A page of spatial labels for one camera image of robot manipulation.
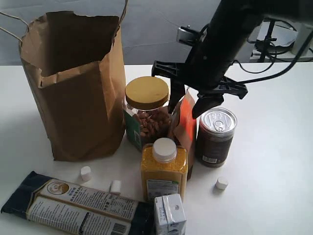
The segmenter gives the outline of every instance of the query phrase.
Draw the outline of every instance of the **yellow lid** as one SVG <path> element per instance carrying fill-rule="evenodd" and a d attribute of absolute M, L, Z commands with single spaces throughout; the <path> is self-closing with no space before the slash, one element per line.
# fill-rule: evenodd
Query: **yellow lid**
<path fill-rule="evenodd" d="M 139 77 L 125 89 L 126 101 L 135 109 L 152 110 L 161 107 L 168 100 L 168 86 L 157 77 Z"/>

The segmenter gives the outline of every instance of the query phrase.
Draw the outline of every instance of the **marshmallow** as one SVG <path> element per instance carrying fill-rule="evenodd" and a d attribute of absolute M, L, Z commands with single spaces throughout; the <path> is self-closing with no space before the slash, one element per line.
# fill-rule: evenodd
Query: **marshmallow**
<path fill-rule="evenodd" d="M 119 180 L 113 180 L 110 187 L 110 193 L 120 195 L 122 182 Z"/>
<path fill-rule="evenodd" d="M 89 181 L 92 178 L 91 169 L 89 166 L 84 166 L 80 169 L 80 175 L 82 176 L 83 181 Z"/>
<path fill-rule="evenodd" d="M 215 186 L 218 188 L 218 189 L 221 189 L 221 190 L 225 190 L 225 188 L 227 187 L 228 185 L 228 181 L 226 178 L 224 177 L 219 177 L 217 179 L 217 182 L 215 184 Z"/>

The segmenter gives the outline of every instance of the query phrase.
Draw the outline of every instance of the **white carton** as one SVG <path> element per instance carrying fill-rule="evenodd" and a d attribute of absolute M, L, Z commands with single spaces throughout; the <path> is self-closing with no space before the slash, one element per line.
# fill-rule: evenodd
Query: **white carton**
<path fill-rule="evenodd" d="M 184 235 L 186 216 L 179 194 L 155 198 L 155 224 L 157 235 Z"/>

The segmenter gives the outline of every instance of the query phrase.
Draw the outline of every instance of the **gray wall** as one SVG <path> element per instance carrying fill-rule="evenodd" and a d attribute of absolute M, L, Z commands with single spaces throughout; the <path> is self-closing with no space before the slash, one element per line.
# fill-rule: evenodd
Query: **gray wall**
<path fill-rule="evenodd" d="M 183 62 L 190 47 L 176 43 L 179 26 L 200 30 L 212 18 L 220 0 L 129 0 L 122 24 L 125 64 L 154 60 Z M 73 10 L 81 15 L 120 15 L 124 0 L 0 0 L 0 11 L 27 22 L 48 11 Z M 0 26 L 22 36 L 24 25 L 0 16 Z M 20 64 L 17 40 L 0 31 L 0 65 Z M 253 45 L 245 45 L 238 59 L 248 62 Z"/>

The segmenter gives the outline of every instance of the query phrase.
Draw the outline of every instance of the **white table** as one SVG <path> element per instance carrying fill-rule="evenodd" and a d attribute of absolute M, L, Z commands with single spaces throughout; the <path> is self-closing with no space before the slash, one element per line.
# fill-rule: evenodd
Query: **white table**
<path fill-rule="evenodd" d="M 286 65 L 275 64 L 261 76 Z M 268 64 L 244 66 L 256 71 Z M 130 81 L 149 75 L 151 66 L 125 70 Z M 237 65 L 227 75 L 260 77 Z M 108 190 L 111 180 L 121 180 L 123 196 L 142 200 L 140 153 L 126 138 L 113 156 L 56 162 L 22 67 L 0 67 L 0 82 L 0 206 L 32 170 L 81 183 L 79 170 L 85 165 L 94 176 L 84 185 Z M 184 201 L 187 235 L 313 234 L 313 64 L 299 63 L 286 75 L 248 89 L 243 100 L 224 96 L 223 106 L 238 118 L 226 164 L 218 169 L 194 165 Z M 214 189 L 219 176 L 229 180 L 224 192 Z M 8 214 L 0 215 L 0 230 L 4 235 L 63 234 Z"/>

